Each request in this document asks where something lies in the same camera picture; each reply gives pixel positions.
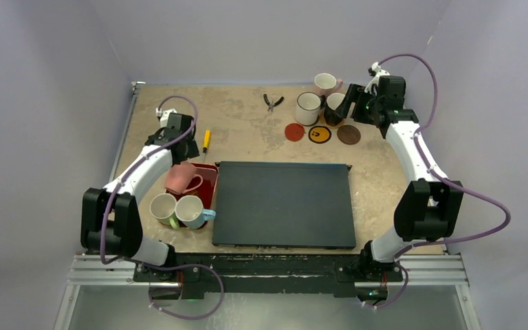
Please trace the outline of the black handled white mug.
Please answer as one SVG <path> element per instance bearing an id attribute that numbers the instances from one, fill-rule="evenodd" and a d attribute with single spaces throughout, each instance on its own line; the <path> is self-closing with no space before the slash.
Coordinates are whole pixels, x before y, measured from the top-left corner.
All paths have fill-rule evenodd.
<path id="1" fill-rule="evenodd" d="M 323 118 L 324 122 L 330 127 L 339 127 L 342 125 L 343 118 L 337 114 L 337 109 L 344 99 L 345 95 L 343 93 L 332 93 L 326 98 Z"/>

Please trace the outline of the pink handled white mug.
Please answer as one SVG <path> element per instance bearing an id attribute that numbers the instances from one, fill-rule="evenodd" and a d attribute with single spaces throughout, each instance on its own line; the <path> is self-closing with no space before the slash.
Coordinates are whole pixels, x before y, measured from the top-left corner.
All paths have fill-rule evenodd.
<path id="1" fill-rule="evenodd" d="M 329 95 L 337 92 L 342 87 L 342 80 L 336 78 L 332 74 L 320 73 L 314 77 L 313 80 L 313 99 L 326 98 Z"/>

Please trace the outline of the dark brown wooden coaster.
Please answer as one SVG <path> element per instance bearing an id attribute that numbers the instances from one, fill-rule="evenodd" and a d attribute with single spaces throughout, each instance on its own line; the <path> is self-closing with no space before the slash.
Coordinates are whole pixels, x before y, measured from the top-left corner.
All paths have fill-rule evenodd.
<path id="1" fill-rule="evenodd" d="M 343 144 L 354 145 L 360 141 L 361 133 L 357 127 L 347 124 L 337 130 L 337 137 Z"/>

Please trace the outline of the grey white mug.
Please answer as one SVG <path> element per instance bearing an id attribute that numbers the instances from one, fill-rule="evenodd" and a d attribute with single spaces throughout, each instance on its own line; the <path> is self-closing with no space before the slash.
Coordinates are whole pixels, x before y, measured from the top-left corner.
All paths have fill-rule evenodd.
<path id="1" fill-rule="evenodd" d="M 295 120 L 303 126 L 314 125 L 325 105 L 325 96 L 313 92 L 301 93 L 296 100 Z"/>

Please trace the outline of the salmon pink mug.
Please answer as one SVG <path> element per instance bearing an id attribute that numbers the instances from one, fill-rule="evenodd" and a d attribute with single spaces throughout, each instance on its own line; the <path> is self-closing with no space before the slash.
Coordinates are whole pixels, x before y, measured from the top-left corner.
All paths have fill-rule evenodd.
<path id="1" fill-rule="evenodd" d="M 182 195 L 199 188 L 204 178 L 197 173 L 197 167 L 190 162 L 174 165 L 166 176 L 164 187 L 168 193 Z"/>

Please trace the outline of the orange smiley coaster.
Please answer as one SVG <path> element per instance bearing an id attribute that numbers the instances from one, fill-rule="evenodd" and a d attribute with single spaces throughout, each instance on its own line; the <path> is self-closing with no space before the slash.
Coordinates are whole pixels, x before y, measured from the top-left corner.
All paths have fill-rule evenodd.
<path id="1" fill-rule="evenodd" d="M 326 126 L 313 126 L 308 132 L 308 138 L 315 144 L 324 144 L 332 137 L 331 130 Z"/>

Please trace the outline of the red apple coaster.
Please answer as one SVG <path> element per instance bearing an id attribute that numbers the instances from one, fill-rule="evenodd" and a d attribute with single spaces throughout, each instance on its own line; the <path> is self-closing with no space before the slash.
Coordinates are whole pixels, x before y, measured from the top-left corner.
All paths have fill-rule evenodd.
<path id="1" fill-rule="evenodd" d="M 293 122 L 285 127 L 284 134 L 287 140 L 298 142 L 304 137 L 305 128 L 303 125 Z"/>

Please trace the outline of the green handled white mug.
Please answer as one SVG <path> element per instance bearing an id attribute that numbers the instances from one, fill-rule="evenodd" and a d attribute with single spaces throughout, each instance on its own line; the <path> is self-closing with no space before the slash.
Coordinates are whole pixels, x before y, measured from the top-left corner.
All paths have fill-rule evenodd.
<path id="1" fill-rule="evenodd" d="M 151 200 L 149 211 L 160 224 L 178 230 L 180 225 L 175 214 L 176 205 L 177 200 L 172 194 L 162 193 Z"/>

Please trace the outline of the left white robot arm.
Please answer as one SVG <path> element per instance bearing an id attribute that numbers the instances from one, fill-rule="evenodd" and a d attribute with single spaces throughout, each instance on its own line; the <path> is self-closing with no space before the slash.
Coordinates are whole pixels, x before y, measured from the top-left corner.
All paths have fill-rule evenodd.
<path id="1" fill-rule="evenodd" d="M 160 281 L 174 278 L 175 249 L 144 235 L 138 204 L 164 173 L 198 155 L 195 119 L 174 110 L 164 113 L 160 128 L 148 136 L 135 161 L 103 188 L 89 188 L 84 193 L 81 245 L 149 264 Z"/>

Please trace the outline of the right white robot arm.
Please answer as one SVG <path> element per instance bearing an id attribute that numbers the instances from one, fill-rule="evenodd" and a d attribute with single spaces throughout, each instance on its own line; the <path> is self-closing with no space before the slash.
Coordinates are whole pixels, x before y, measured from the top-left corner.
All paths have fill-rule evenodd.
<path id="1" fill-rule="evenodd" d="M 418 151 L 419 119 L 404 106 L 406 81 L 400 76 L 375 76 L 371 86 L 349 85 L 339 104 L 338 117 L 377 127 L 402 165 L 408 187 L 394 211 L 393 226 L 369 241 L 355 269 L 374 280 L 395 266 L 400 253 L 419 243 L 435 242 L 453 232 L 463 199 L 461 182 L 443 183 L 432 172 L 437 167 L 427 150 Z"/>

